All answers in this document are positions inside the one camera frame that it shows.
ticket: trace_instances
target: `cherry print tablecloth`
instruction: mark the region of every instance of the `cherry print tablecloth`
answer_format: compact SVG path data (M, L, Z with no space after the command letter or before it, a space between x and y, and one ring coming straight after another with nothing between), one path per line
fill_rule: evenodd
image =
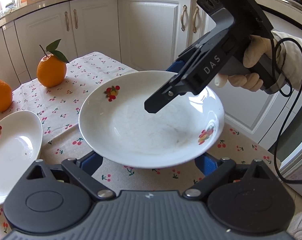
M41 158L60 163L68 157L81 158L91 149L78 128L78 114L86 97L100 84L135 70L101 53L91 53L67 64L62 84L45 88L37 79L14 91L11 107L0 113L0 120L20 110L36 113L43 125ZM273 169L273 157L253 141L225 125L216 144L208 151L216 158L230 157L237 163L263 159ZM203 178L194 161L166 169L136 169L103 160L93 177L118 193L120 190L184 191ZM0 239L10 232L0 206Z

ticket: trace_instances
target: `white bowl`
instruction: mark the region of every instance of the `white bowl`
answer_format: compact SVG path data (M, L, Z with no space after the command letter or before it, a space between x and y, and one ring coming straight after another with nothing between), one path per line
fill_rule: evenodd
M209 87L198 96L177 96L156 114L144 109L144 101L173 75L141 71L102 84L81 107L85 141L102 157L135 168L171 167L203 154L224 126L222 103ZM106 92L112 86L115 99Z
M33 112L18 111L0 121L0 204L39 157L42 137L41 120Z

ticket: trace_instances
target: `gloved hand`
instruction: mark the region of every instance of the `gloved hand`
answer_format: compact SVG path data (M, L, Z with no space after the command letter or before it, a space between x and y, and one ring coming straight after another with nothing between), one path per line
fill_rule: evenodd
M270 40L262 38L260 36L251 35L251 43L244 52L243 65L246 68L253 67L259 61L260 57L263 54L266 54L270 59L272 58ZM257 73L250 73L245 76L228 76L223 74L217 74L214 79L214 83L217 87L221 88L227 83L228 80L232 86L242 87L252 92L258 91L263 85L263 81L259 79L259 75Z

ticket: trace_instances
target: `metal bolt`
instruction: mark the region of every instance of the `metal bolt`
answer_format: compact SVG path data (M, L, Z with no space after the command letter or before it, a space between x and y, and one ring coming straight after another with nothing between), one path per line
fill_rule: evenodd
M109 190L109 189L102 189L100 190L97 195L100 197L100 198L110 198L110 197L113 197L114 193L112 190Z
M201 191L196 188L187 189L184 192L188 197L198 197L201 195Z

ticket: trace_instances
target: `white glove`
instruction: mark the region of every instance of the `white glove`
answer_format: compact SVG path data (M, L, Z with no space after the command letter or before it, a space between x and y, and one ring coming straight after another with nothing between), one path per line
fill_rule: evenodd
M275 44L279 40L289 37L298 41L302 47L301 38L277 31L272 31L272 34L274 36ZM243 65L247 68L253 67L263 54L272 58L270 40L252 35L251 43L244 52ZM286 78L291 82L293 89L299 90L302 84L302 54L298 46L291 41L285 41L282 43L280 48L277 50L276 62ZM214 83L217 87L223 87L228 80L231 85L235 87L243 87L250 91L259 90L263 84L257 73L251 73L246 76L227 76L217 74Z
M251 35L251 43L243 55L243 65L246 68L253 67L263 54L266 54L269 58L272 58L271 41L260 36ZM250 73L245 76L228 76L217 74L214 79L214 84L221 88L227 83L228 80L232 86L242 87L252 92L258 91L264 83L261 79L259 79L259 75L257 73Z

